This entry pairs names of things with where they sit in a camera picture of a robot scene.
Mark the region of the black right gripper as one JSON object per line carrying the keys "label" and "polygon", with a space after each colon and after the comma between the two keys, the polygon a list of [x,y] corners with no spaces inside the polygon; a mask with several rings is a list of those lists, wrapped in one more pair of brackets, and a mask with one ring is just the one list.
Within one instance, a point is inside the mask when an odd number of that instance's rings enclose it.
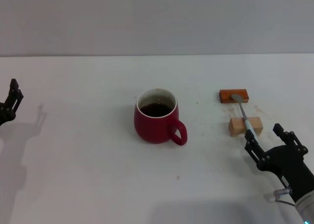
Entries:
{"label": "black right gripper", "polygon": [[292,190],[294,202],[314,190],[314,175],[304,163],[303,156],[308,149],[301,144],[293,131],[284,131],[279,123],[273,132],[285,143],[266,152],[259,146],[250,129],[245,133],[245,150],[261,171],[274,173],[284,187]]}

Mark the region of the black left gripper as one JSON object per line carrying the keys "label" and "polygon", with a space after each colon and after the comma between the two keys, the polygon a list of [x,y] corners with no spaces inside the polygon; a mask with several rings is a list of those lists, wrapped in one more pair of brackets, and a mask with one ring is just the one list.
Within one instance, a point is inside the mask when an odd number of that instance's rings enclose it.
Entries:
{"label": "black left gripper", "polygon": [[16,111],[23,98],[17,80],[15,78],[11,79],[8,97],[5,103],[0,103],[0,125],[16,118]]}

